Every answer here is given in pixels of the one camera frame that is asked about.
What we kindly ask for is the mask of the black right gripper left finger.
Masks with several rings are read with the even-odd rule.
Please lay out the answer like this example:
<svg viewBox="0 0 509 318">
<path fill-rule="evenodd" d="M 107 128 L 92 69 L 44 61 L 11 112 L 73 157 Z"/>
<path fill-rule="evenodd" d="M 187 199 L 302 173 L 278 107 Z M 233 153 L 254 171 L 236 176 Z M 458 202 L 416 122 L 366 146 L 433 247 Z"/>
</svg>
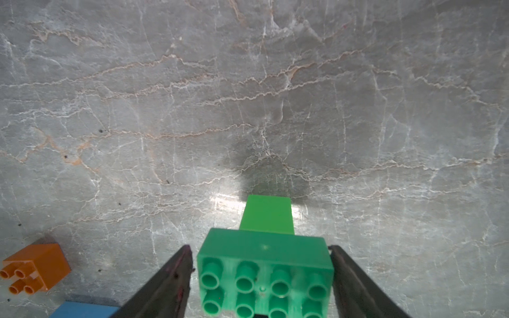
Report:
<svg viewBox="0 0 509 318">
<path fill-rule="evenodd" d="M 184 245 L 112 316 L 184 317 L 193 272 L 192 249 Z"/>
</svg>

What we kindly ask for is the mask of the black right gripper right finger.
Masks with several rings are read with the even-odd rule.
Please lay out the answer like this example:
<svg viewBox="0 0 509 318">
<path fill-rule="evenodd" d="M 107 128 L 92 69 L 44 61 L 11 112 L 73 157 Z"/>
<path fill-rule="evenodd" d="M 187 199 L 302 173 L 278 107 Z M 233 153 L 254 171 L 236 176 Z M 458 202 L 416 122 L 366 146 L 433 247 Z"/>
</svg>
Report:
<svg viewBox="0 0 509 318">
<path fill-rule="evenodd" d="M 334 266 L 334 296 L 342 318 L 410 318 L 338 245 L 329 246 Z"/>
</svg>

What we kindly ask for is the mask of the green lego brick assembly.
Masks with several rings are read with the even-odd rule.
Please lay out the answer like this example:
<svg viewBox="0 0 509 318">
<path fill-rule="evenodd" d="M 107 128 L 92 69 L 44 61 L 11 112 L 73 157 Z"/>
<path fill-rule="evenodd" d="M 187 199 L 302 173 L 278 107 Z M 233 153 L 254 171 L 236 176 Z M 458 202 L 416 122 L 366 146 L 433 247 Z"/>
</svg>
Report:
<svg viewBox="0 0 509 318">
<path fill-rule="evenodd" d="M 197 261 L 209 316 L 327 316 L 330 253 L 324 238 L 295 234 L 288 197 L 250 195 L 239 229 L 211 229 Z"/>
</svg>

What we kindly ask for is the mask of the blue long lego brick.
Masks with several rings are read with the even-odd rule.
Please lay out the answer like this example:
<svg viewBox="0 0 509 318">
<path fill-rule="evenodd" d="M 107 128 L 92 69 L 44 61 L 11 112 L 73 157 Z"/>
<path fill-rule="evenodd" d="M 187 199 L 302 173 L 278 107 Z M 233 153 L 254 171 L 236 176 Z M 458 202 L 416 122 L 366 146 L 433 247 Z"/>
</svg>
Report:
<svg viewBox="0 0 509 318">
<path fill-rule="evenodd" d="M 119 307 L 64 302 L 49 318 L 109 318 Z"/>
</svg>

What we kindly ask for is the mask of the orange small lego brick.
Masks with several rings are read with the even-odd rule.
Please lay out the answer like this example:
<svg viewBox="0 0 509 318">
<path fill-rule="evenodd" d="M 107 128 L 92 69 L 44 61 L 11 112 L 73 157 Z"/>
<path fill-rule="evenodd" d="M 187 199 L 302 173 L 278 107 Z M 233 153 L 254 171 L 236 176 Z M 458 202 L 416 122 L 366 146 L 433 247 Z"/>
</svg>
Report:
<svg viewBox="0 0 509 318">
<path fill-rule="evenodd" d="M 2 261 L 1 279 L 12 280 L 9 292 L 33 295 L 47 292 L 71 273 L 57 243 L 32 244 Z"/>
</svg>

